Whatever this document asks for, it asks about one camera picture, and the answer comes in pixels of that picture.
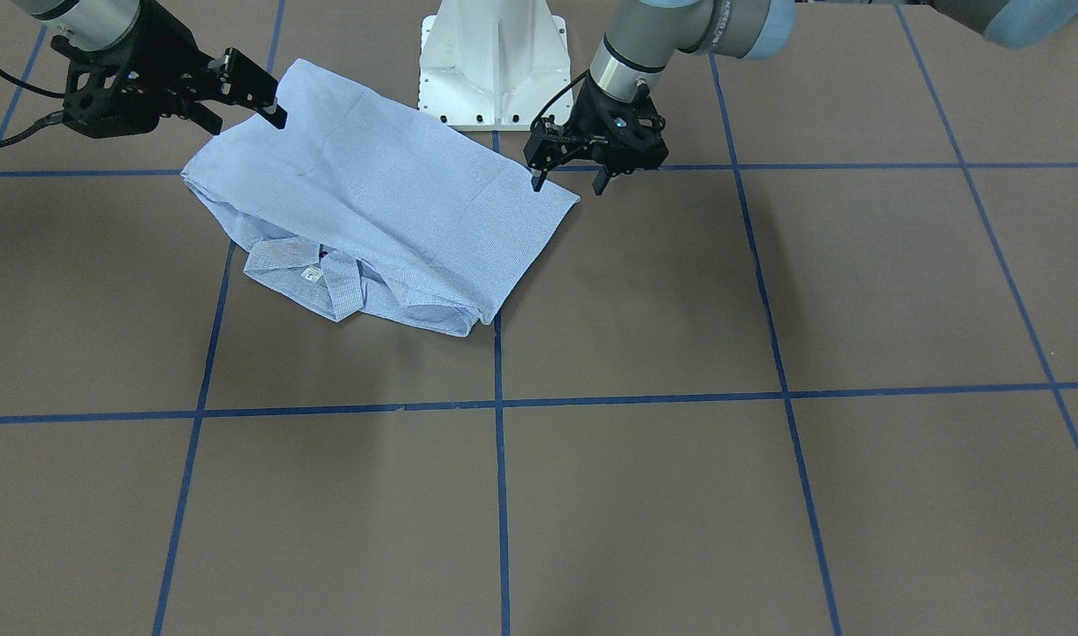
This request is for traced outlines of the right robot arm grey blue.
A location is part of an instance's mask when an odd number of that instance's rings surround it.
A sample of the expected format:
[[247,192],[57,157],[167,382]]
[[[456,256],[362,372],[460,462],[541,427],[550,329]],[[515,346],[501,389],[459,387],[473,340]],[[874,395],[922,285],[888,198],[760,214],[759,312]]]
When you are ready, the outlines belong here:
[[54,32],[69,60],[61,109],[51,124],[91,140],[147,134],[178,117],[210,134],[223,119],[205,103],[241,106],[277,129],[288,113],[276,78],[239,51],[202,51],[191,29],[158,1],[18,1]]

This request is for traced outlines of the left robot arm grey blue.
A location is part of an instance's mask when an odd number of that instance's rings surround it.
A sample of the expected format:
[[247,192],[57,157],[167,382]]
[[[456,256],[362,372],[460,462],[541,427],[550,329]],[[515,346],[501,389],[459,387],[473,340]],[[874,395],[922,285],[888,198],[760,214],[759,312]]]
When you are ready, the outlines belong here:
[[1078,1],[1020,47],[938,4],[619,1],[571,88],[510,156],[531,188],[611,201],[649,170],[1078,169]]

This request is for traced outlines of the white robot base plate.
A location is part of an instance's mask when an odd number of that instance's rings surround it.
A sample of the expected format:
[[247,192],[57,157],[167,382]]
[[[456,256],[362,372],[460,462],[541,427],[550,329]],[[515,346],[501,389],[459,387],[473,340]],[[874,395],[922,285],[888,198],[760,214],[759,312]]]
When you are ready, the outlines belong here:
[[[459,132],[527,132],[570,84],[567,24],[545,1],[443,1],[423,18],[417,109]],[[547,111],[562,124],[572,94]]]

